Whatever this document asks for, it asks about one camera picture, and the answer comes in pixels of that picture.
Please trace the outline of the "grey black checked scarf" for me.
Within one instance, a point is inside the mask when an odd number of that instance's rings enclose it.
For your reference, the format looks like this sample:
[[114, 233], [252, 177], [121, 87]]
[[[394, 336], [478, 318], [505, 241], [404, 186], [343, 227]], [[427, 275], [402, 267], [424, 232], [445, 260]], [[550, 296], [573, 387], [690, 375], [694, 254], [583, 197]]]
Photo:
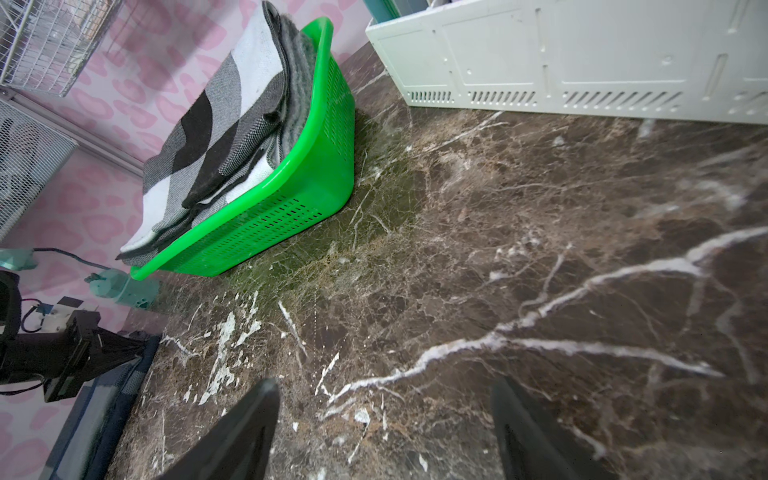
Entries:
[[311, 106], [316, 49], [270, 2], [143, 170], [142, 223], [117, 256], [142, 266], [264, 182], [296, 145]]

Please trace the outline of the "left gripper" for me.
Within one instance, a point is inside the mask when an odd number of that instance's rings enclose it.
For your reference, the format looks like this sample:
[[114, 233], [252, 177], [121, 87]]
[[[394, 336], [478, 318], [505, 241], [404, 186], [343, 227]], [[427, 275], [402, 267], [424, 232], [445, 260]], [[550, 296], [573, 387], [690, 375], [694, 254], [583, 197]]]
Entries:
[[19, 276], [1, 273], [1, 384], [30, 382], [46, 402], [75, 397], [88, 381], [144, 354], [147, 335], [121, 335], [99, 326], [100, 314], [73, 311], [53, 333], [24, 333]]

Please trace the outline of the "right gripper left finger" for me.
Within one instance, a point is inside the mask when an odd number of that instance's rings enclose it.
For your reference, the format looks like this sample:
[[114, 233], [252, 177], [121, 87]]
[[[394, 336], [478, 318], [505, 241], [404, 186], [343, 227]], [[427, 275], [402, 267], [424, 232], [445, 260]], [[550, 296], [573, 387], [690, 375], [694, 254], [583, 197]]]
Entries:
[[271, 378], [259, 381], [161, 477], [166, 480], [263, 479], [279, 411], [277, 381]]

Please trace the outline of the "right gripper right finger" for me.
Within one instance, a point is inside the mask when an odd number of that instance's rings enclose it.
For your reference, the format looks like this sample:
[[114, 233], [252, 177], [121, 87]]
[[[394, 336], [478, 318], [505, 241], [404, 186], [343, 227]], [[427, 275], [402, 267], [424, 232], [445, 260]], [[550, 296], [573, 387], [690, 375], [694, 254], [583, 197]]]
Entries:
[[556, 419], [513, 379], [498, 379], [491, 411], [507, 479], [614, 479]]

